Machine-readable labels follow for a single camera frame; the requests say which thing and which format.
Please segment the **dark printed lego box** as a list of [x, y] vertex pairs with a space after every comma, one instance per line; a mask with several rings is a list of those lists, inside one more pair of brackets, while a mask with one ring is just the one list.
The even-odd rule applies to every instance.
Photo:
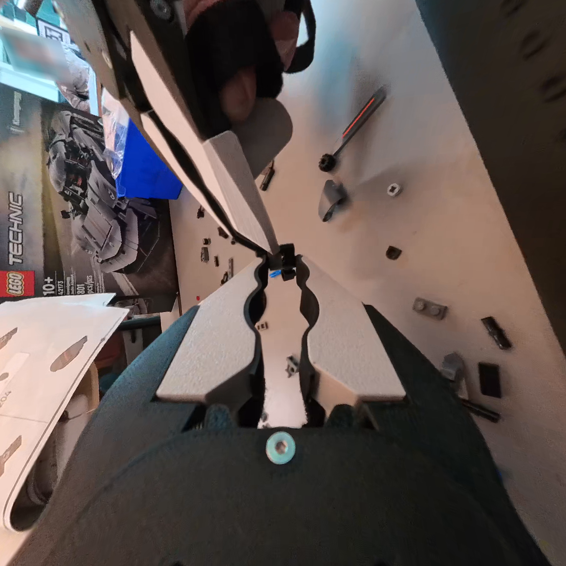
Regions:
[[1, 301], [114, 293], [142, 314], [179, 294], [166, 200], [117, 194], [102, 119], [1, 84]]

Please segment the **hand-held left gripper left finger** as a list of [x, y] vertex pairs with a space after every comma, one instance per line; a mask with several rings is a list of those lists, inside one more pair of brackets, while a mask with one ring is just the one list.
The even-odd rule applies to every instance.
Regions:
[[226, 406], [237, 422], [258, 427], [265, 378], [256, 324], [265, 310], [268, 259], [255, 258], [200, 302], [157, 398]]

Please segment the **thick black lego pin connector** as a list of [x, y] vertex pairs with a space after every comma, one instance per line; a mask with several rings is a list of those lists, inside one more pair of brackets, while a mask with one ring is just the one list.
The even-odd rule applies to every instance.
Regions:
[[508, 351], [513, 348], [513, 344], [510, 342], [505, 331], [502, 329], [502, 327], [494, 317], [483, 317], [480, 319], [480, 321], [484, 326], [487, 334], [492, 338], [493, 342], [500, 350]]

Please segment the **lego instruction booklet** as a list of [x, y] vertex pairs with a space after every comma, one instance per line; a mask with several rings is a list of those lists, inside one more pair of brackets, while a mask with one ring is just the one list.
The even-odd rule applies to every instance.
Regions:
[[1, 527], [96, 355], [129, 313], [109, 294], [1, 304]]

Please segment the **black dotted chair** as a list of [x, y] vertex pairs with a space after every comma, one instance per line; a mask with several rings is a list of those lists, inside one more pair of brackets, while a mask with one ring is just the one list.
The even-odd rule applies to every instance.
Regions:
[[565, 350], [565, 1], [416, 1]]

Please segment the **grey curved lego wedge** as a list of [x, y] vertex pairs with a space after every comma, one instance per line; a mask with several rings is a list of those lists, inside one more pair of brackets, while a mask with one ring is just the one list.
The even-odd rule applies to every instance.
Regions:
[[328, 222], [335, 210], [348, 199], [348, 193], [342, 183], [329, 179], [324, 183], [317, 213], [323, 223]]

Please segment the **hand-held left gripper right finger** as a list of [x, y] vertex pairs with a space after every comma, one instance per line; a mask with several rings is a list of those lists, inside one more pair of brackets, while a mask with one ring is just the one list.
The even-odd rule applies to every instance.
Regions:
[[399, 404], [407, 398], [366, 306], [306, 256], [297, 256], [301, 337], [300, 387], [305, 427], [321, 427], [332, 411], [357, 412], [371, 403]]

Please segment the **light grey lego axle connector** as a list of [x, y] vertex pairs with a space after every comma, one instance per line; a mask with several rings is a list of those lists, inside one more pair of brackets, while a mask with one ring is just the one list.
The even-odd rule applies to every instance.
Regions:
[[459, 354], [456, 352], [447, 354], [442, 360], [440, 373], [449, 381], [450, 388], [459, 398], [469, 399], [466, 384], [468, 373], [463, 358]]

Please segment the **dark grey lego connector assembly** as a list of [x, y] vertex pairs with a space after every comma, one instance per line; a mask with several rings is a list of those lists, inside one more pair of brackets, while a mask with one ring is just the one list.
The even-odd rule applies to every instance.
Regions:
[[[275, 270], [281, 270], [281, 258], [279, 252], [268, 257], [269, 274]], [[282, 271], [281, 278], [283, 281], [290, 281], [296, 277], [296, 266], [294, 269]]]

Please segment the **grey two-stud lego plate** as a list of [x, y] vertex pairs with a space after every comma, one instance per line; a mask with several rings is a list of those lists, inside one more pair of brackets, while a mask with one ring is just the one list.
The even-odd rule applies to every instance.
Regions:
[[443, 320], [448, 313], [448, 306], [441, 305], [422, 297], [414, 299], [412, 309], [418, 314], [435, 320]]

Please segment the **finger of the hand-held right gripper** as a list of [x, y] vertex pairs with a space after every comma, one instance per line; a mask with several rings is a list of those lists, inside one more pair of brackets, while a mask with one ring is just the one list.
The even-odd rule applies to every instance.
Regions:
[[161, 122], [157, 114], [153, 110], [141, 113], [140, 120], [147, 141], [222, 229], [228, 232], [238, 244], [256, 252], [258, 255], [265, 255], [266, 245], [252, 242], [232, 225], [224, 209], [203, 181], [184, 147]]
[[166, 84], [134, 32], [130, 33], [130, 46], [151, 109], [184, 147], [232, 225], [252, 242], [266, 245], [267, 252], [277, 253], [279, 244], [271, 220], [236, 135], [225, 131], [202, 140], [180, 93]]

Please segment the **red-striped dark lego tile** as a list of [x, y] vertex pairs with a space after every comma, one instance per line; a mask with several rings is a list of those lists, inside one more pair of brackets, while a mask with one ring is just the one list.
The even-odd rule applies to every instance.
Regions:
[[373, 114], [382, 106], [386, 100], [386, 88], [384, 86], [379, 87], [370, 99], [364, 104], [363, 108], [357, 113], [357, 115], [351, 120], [350, 124], [344, 129], [340, 145], [333, 152], [334, 157], [343, 151], [346, 145], [351, 141], [351, 139], [357, 134], [357, 132], [365, 125], [365, 123], [373, 116]]

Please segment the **black lego tile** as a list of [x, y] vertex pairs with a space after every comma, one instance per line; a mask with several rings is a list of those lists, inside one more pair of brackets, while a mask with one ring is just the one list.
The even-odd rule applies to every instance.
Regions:
[[502, 398], [500, 367], [497, 364], [478, 363], [479, 389], [483, 396], [494, 399]]

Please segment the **long black lego pin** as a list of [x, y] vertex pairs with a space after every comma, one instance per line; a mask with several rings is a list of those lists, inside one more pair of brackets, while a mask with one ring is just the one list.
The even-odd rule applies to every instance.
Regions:
[[481, 406], [475, 402], [468, 399], [460, 398], [461, 405], [465, 407], [471, 414], [483, 418], [486, 421], [492, 423], [498, 423], [501, 419], [501, 415], [491, 409]]

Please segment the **clear plastic bags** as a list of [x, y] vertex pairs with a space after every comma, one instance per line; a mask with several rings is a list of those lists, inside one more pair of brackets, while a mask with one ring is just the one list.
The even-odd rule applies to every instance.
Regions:
[[105, 145], [103, 155], [111, 176], [117, 180], [124, 164], [130, 117], [121, 102], [106, 88], [101, 91], [101, 118]]

